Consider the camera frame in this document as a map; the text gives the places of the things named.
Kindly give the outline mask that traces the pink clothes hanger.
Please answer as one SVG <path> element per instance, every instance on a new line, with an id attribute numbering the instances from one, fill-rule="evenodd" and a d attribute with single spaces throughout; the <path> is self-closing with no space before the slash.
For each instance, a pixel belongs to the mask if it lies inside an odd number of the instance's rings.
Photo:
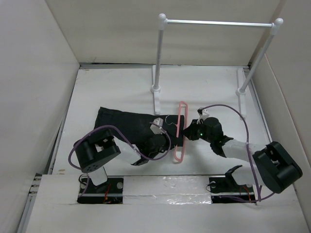
<path id="1" fill-rule="evenodd" d="M 183 127 L 181 128 L 181 110 L 182 109 L 185 109 L 185 114 L 184 114 L 184 125 Z M 180 135 L 181 135 L 181 130 L 184 129 L 187 124 L 188 124 L 188 104 L 184 101 L 180 101 L 179 102 L 179 107 L 178 107 L 178 118 L 177 118 L 177 123 L 168 123 L 167 122 L 167 118 L 168 116 L 170 115 L 167 115 L 165 117 L 165 123 L 168 124 L 168 125 L 175 125 L 176 126 L 176 137 L 178 138 Z M 183 146 L 179 147 L 179 146 L 176 146 L 174 148 L 174 154 L 173 154 L 173 157 L 174 157 L 174 161 L 173 163 L 174 164 L 180 164 L 183 162 L 183 159 L 184 159 L 184 153 L 185 153 L 185 142 L 186 142 L 186 139 L 184 136 L 182 136 L 182 140 L 183 140 Z"/>

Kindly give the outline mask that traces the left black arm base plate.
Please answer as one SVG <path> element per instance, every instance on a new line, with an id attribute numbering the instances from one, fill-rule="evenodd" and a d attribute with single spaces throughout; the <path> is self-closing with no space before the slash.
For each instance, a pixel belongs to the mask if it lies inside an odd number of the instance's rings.
<path id="1" fill-rule="evenodd" d="M 95 186 L 87 177 L 79 179 L 80 186 L 77 202 L 79 204 L 122 204 L 123 203 L 123 177 L 108 178 L 107 182 Z"/>

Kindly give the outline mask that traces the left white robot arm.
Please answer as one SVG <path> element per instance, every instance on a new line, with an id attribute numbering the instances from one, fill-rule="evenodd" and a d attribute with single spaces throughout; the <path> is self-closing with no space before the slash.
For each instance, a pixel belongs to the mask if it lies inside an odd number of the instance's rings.
<path id="1" fill-rule="evenodd" d="M 115 142 L 113 131 L 116 131 L 140 156 L 134 165 L 164 158 L 172 147 L 172 141 L 162 128 L 158 133 L 152 133 L 143 142 L 131 143 L 119 129 L 114 126 L 98 127 L 80 140 L 76 141 L 68 156 L 69 164 L 86 176 L 85 186 L 91 184 L 97 192 L 104 192 L 108 188 L 108 177 L 104 166 L 121 154 L 121 149 Z"/>

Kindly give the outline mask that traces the black trousers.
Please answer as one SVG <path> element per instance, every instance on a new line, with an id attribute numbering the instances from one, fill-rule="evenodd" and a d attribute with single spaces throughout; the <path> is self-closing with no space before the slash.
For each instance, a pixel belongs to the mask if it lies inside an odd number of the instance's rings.
<path id="1" fill-rule="evenodd" d="M 95 120 L 94 128 L 104 125 L 115 126 L 131 142 L 131 144 L 138 145 L 146 141 L 154 134 L 150 129 L 150 123 L 156 118 L 163 119 L 162 128 L 170 136 L 172 148 L 175 146 L 183 146 L 182 135 L 179 134 L 179 137 L 176 137 L 178 115 L 154 116 L 150 114 L 123 112 L 100 107 Z"/>

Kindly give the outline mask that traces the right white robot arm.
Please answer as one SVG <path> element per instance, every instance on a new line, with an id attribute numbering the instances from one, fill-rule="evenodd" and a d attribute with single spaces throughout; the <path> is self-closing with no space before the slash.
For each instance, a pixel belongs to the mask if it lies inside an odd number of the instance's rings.
<path id="1" fill-rule="evenodd" d="M 235 165 L 225 173 L 225 186 L 230 191 L 250 184 L 266 186 L 280 194 L 303 175 L 300 166 L 279 142 L 258 145 L 238 141 L 223 133 L 215 117 L 193 120 L 182 134 L 191 141 L 208 142 L 212 151 L 223 158 L 249 162 L 249 166 Z"/>

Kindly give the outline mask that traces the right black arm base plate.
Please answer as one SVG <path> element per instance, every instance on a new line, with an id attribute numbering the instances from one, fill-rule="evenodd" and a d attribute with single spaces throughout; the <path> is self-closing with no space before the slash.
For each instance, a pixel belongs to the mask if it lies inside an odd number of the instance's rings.
<path id="1" fill-rule="evenodd" d="M 211 193 L 213 204 L 239 203 L 239 199 L 249 202 L 256 199 L 252 187 L 232 184 L 226 177 L 209 177 L 206 190 Z"/>

